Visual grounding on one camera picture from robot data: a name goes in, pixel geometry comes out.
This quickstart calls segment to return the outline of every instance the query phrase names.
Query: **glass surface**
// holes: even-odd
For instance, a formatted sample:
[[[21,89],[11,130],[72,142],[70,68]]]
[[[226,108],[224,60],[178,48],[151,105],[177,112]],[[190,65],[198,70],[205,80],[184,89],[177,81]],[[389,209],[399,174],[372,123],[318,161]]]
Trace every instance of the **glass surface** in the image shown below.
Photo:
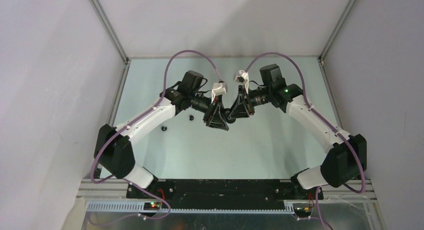
[[[368,230],[370,229],[363,204],[322,203],[320,204],[324,219],[334,229]],[[146,220],[142,217],[129,217],[118,223],[105,227],[95,227],[87,223],[85,215],[82,230],[89,229],[149,229],[149,230],[265,230],[265,229],[309,229],[321,230],[321,222],[317,219],[301,220],[290,214],[208,214],[208,213],[171,213],[159,220]],[[93,212],[91,220],[95,223],[106,223],[127,213]],[[312,213],[318,217],[316,209]]]
[[[236,70],[245,69],[253,58],[214,58],[228,93],[223,96],[226,108],[237,96],[233,81]],[[315,57],[294,57],[303,72],[308,97],[331,122],[335,115]],[[115,124],[126,122],[153,103],[163,87],[168,59],[132,60],[125,82]],[[286,83],[301,86],[294,66],[282,57],[259,59],[249,71],[250,80],[262,83],[259,68],[277,64]],[[175,59],[168,71],[167,86],[180,81],[184,73],[203,74],[210,90],[217,76],[210,63],[202,58]],[[186,179],[287,179],[308,167],[321,165],[325,154],[318,142],[298,122],[271,103],[255,107],[254,116],[229,124],[229,131],[212,129],[203,123],[203,113],[187,109],[164,122],[133,145],[139,165],[158,178]],[[101,177],[108,176],[107,171]]]

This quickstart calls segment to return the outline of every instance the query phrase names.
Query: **small black object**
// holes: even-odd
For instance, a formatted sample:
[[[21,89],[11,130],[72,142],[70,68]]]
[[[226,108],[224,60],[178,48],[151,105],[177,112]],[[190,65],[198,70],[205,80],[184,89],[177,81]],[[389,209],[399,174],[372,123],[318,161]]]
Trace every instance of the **small black object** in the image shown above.
[[[299,210],[295,209],[295,210],[294,210],[294,213],[295,213],[298,217],[300,217],[300,218],[308,217],[308,216],[310,216],[310,215],[312,214],[312,212],[310,212],[310,211],[305,211],[305,210],[303,210],[303,209],[299,209]]]
[[[241,77],[241,76],[237,77],[237,80],[238,80],[240,83],[244,83],[244,82],[245,82],[245,79],[244,79],[243,77]]]
[[[233,124],[233,123],[235,123],[235,122],[236,122],[236,118],[229,119],[230,112],[231,112],[230,108],[226,108],[226,109],[224,110],[224,117],[225,117],[225,121],[226,121],[228,124]]]

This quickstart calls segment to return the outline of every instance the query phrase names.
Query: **white arm segment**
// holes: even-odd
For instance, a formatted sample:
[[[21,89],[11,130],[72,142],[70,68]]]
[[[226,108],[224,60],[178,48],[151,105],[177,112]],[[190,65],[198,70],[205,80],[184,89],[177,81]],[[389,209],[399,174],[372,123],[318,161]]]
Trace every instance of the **white arm segment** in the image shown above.
[[[287,103],[286,112],[289,116],[300,122],[314,136],[326,154],[333,148],[334,143],[343,143],[343,140],[336,136],[331,128],[308,109],[303,95],[296,96],[292,102]],[[339,130],[342,136],[349,139],[349,133],[347,131],[338,126],[335,126],[335,128]]]
[[[122,127],[125,127],[129,122],[131,122],[144,112],[145,111],[141,112],[136,117],[127,121],[126,123],[116,126],[116,128],[121,129]],[[170,100],[164,98],[162,102],[152,112],[147,114],[146,117],[141,119],[136,124],[132,125],[129,130],[124,131],[122,133],[122,136],[129,136],[129,141],[131,142],[131,145],[134,146],[145,135],[147,135],[149,132],[159,126],[162,122],[171,119],[174,116],[175,106],[171,104]],[[125,177],[125,179],[127,179],[128,181],[133,182],[142,188],[146,188],[152,182],[153,178],[153,175],[144,167],[138,165],[137,162],[135,163],[132,171]]]
[[[146,111],[147,110],[141,112],[136,117],[132,118],[131,120],[128,120],[126,123],[116,126],[116,128],[121,129],[122,127],[125,127],[129,122],[133,121],[134,119],[136,119],[138,116],[140,116],[142,113]],[[156,107],[155,110],[147,114],[146,117],[138,121],[136,124],[132,125],[129,130],[124,131],[122,133],[122,136],[129,136],[129,141],[134,146],[145,135],[147,135],[157,126],[159,126],[164,121],[171,119],[174,116],[175,116],[175,106],[171,104],[170,100],[168,100],[167,98],[164,98],[162,102]]]
[[[289,116],[300,122],[314,136],[326,154],[333,148],[334,143],[343,143],[331,128],[308,109],[303,95],[297,96],[293,98],[292,102],[287,103],[286,112]],[[349,133],[347,131],[344,131],[338,126],[335,127],[342,136],[349,139]],[[309,168],[301,172],[297,176],[297,180],[304,189],[328,184],[321,174],[321,166]]]

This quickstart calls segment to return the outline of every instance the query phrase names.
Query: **red wire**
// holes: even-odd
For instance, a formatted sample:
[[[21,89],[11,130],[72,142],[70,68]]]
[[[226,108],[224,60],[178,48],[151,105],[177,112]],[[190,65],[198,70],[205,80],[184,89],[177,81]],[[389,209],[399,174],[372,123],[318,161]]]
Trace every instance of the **red wire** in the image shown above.
[[[159,188],[157,191],[162,193],[162,199],[165,200],[165,193],[163,192],[164,190],[162,190],[162,188]]]
[[[312,200],[312,206],[311,206],[311,208],[313,208],[315,206],[315,202],[314,202],[314,198],[312,197],[312,194],[311,193],[309,193],[309,197]]]

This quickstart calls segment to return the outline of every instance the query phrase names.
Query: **gray wall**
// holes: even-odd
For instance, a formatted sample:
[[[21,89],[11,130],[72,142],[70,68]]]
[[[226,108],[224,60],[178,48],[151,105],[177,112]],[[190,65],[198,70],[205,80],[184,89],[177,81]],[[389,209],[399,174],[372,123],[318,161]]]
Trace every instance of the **gray wall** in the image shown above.
[[[0,0],[0,228],[60,229],[123,67],[88,0]]]
[[[359,0],[325,69],[389,229],[422,229],[424,0]]]

